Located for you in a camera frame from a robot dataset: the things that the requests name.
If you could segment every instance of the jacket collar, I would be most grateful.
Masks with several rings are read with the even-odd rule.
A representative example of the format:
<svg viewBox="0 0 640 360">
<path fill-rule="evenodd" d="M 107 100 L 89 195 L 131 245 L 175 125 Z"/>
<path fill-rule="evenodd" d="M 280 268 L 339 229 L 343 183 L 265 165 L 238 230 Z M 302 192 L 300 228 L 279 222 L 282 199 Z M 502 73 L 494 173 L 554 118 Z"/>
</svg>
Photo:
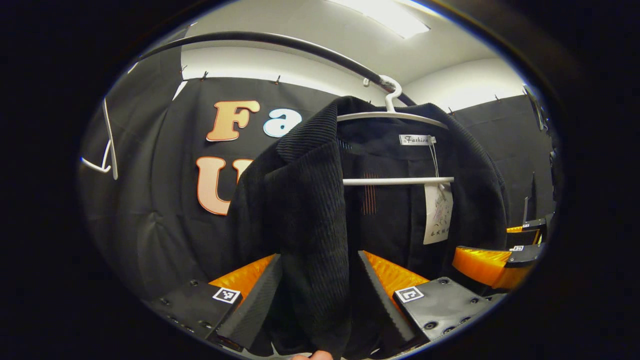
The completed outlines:
<svg viewBox="0 0 640 360">
<path fill-rule="evenodd" d="M 317 112 L 311 119 L 299 123 L 276 145 L 280 157 L 288 163 L 296 161 L 309 151 L 326 143 L 336 142 L 337 117 L 340 115 L 368 111 L 386 111 L 384 106 L 374 106 L 353 96 L 343 96 L 333 100 L 329 105 Z M 434 104 L 423 104 L 396 108 L 396 111 L 428 117 L 449 126 L 452 119 Z"/>
</svg>

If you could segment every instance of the black jacket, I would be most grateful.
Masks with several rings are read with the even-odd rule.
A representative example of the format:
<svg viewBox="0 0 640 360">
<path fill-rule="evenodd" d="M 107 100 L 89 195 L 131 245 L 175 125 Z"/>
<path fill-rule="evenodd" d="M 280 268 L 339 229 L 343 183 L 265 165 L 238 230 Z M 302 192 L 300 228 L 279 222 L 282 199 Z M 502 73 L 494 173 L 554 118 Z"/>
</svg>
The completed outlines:
<svg viewBox="0 0 640 360">
<path fill-rule="evenodd" d="M 348 240 L 348 209 L 336 118 L 364 111 L 385 111 L 385 108 L 354 97 L 340 97 L 298 124 L 245 170 L 231 201 L 228 215 L 230 228 L 234 230 L 230 240 L 234 248 L 228 259 L 243 265 L 275 252 L 282 255 L 283 282 L 288 290 L 279 296 L 288 297 L 285 302 L 292 306 L 289 312 L 295 315 L 310 344 L 295 348 L 298 352 L 325 350 L 339 359 L 349 353 L 359 337 L 352 329 L 362 328 L 361 318 L 353 315 L 358 304 L 351 303 L 354 284 L 349 281 L 350 254 L 360 250 L 362 244 Z M 447 132 L 418 124 L 429 131 L 439 131 L 438 146 L 449 144 L 451 151 L 445 156 L 447 173 L 441 176 L 455 178 L 449 239 L 442 242 L 437 257 L 431 257 L 432 261 L 438 261 L 440 269 L 431 276 L 453 274 L 451 260 L 457 245 L 504 249 L 508 223 L 504 180 L 484 149 L 433 104 L 397 111 L 429 117 L 449 127 Z M 411 120 L 378 120 L 364 120 L 367 123 L 362 123 L 360 129 L 366 132 L 369 126 L 378 126 L 382 131 L 387 128 L 391 131 L 394 125 L 416 126 Z M 421 266 L 408 268 L 420 273 Z M 273 341 L 278 348 L 278 339 Z"/>
</svg>

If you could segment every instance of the hang tag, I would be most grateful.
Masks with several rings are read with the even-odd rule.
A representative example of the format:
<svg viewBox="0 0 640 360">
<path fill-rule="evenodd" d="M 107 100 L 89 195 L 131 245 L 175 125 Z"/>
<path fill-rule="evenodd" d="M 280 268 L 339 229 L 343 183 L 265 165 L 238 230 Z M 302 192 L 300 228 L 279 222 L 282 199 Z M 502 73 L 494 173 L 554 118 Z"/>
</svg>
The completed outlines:
<svg viewBox="0 0 640 360">
<path fill-rule="evenodd" d="M 425 184 L 424 196 L 427 203 L 427 223 L 424 230 L 425 245 L 437 243 L 449 238 L 453 194 L 451 183 L 442 186 Z"/>
<path fill-rule="evenodd" d="M 430 146 L 433 138 L 431 135 L 398 135 L 398 137 L 400 137 L 400 145 L 413 146 Z"/>
</svg>

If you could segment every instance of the ceiling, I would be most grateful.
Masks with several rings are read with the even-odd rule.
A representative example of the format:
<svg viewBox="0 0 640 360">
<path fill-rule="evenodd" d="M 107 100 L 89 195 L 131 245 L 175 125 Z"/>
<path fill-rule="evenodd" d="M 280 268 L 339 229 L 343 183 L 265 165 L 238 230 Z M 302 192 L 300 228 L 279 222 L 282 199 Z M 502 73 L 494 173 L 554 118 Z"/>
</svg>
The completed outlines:
<svg viewBox="0 0 640 360">
<path fill-rule="evenodd" d="M 237 0 L 197 19 L 186 36 L 218 31 L 287 35 L 337 51 L 378 74 L 394 78 L 400 84 L 411 83 L 460 63 L 498 57 L 489 47 L 451 21 L 434 13 L 405 7 L 431 30 L 403 39 L 375 20 L 326 0 Z M 242 46 L 303 55 L 278 46 L 243 43 Z M 188 45 L 183 47 L 183 51 L 219 45 L 228 46 L 229 42 Z"/>
</svg>

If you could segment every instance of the orange letter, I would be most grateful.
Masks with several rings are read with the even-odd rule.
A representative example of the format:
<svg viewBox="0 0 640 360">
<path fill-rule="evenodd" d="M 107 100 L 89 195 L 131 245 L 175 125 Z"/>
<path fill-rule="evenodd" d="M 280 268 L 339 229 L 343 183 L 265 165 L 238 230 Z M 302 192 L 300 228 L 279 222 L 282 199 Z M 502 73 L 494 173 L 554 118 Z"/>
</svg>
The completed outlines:
<svg viewBox="0 0 640 360">
<path fill-rule="evenodd" d="M 238 159 L 233 162 L 233 167 L 238 171 L 237 180 L 253 160 Z M 226 215 L 229 211 L 230 201 L 224 201 L 218 197 L 218 178 L 220 170 L 225 168 L 225 160 L 213 156 L 204 156 L 196 160 L 200 169 L 198 173 L 198 202 L 208 212 L 216 215 Z"/>
<path fill-rule="evenodd" d="M 241 129 L 249 124 L 249 109 L 252 113 L 260 110 L 260 104 L 255 101 L 218 101 L 213 106 L 218 109 L 213 130 L 207 134 L 210 142 L 235 140 L 240 134 L 234 130 L 234 123 Z"/>
</svg>

